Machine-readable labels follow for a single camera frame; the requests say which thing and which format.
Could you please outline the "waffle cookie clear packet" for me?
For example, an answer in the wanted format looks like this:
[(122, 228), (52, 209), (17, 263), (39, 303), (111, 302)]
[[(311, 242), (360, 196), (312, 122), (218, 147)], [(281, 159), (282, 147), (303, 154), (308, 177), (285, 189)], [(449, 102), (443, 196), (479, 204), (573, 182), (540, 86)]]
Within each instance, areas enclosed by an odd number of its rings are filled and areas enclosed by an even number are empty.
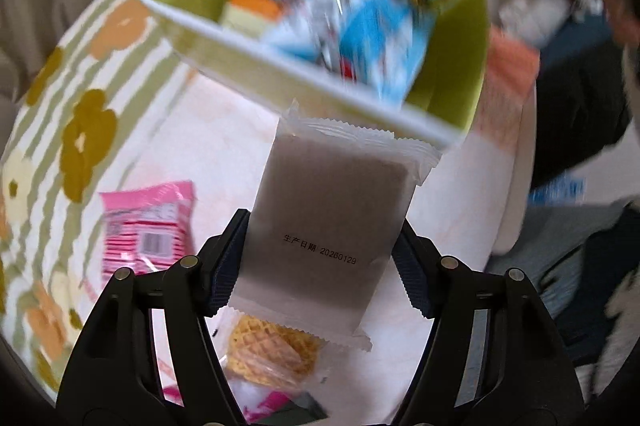
[(326, 383), (332, 371), (325, 340), (230, 307), (219, 313), (215, 346), (228, 373), (272, 389), (306, 390)]

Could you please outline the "pink snack bag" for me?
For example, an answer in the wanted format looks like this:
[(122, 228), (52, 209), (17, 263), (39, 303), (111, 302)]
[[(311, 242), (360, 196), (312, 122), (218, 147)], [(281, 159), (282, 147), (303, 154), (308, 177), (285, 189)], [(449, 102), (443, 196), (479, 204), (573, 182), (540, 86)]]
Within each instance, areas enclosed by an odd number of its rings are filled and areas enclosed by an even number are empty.
[(102, 279), (120, 268), (136, 275), (162, 271), (194, 253), (189, 180), (139, 190), (103, 192)]

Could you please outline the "brown wafer white packet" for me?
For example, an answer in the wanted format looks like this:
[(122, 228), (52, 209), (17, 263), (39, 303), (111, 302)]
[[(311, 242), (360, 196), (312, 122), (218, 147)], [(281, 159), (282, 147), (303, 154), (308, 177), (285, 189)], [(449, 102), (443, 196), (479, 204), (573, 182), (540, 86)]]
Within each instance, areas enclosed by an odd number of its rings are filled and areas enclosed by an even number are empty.
[(414, 191), (441, 156), (423, 141), (291, 106), (250, 212), (230, 306), (370, 350), (361, 321)]

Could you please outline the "blue white snack bag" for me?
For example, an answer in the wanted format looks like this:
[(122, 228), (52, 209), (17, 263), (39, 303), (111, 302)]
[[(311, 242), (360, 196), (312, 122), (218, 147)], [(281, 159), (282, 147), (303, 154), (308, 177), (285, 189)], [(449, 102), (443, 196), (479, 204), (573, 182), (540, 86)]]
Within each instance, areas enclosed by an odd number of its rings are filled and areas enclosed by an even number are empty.
[(260, 42), (400, 106), (422, 69), (435, 21), (408, 0), (295, 0)]

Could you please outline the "cream orange snack bag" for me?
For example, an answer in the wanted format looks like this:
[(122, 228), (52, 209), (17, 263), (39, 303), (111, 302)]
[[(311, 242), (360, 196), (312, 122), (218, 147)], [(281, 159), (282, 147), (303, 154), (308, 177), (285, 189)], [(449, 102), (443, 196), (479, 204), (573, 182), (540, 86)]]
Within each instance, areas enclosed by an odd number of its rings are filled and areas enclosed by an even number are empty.
[(223, 28), (259, 40), (282, 15), (282, 7), (273, 0), (227, 0), (218, 23)]

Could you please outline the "floral striped blanket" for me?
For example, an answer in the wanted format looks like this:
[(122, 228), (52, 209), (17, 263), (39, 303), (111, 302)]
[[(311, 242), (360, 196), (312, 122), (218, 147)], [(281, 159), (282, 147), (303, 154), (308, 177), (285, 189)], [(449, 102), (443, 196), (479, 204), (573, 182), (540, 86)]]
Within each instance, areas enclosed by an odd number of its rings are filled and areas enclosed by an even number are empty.
[(94, 0), (26, 94), (1, 159), (1, 335), (47, 398), (101, 290), (102, 194), (195, 76), (140, 0)]

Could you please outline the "green cardboard box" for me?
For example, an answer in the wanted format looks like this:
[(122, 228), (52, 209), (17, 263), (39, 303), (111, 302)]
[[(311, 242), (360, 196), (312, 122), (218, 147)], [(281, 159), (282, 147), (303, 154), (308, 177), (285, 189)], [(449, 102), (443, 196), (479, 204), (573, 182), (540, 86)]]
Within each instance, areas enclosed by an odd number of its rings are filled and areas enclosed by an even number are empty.
[(486, 0), (141, 0), (189, 64), (273, 111), (446, 149), (470, 130)]

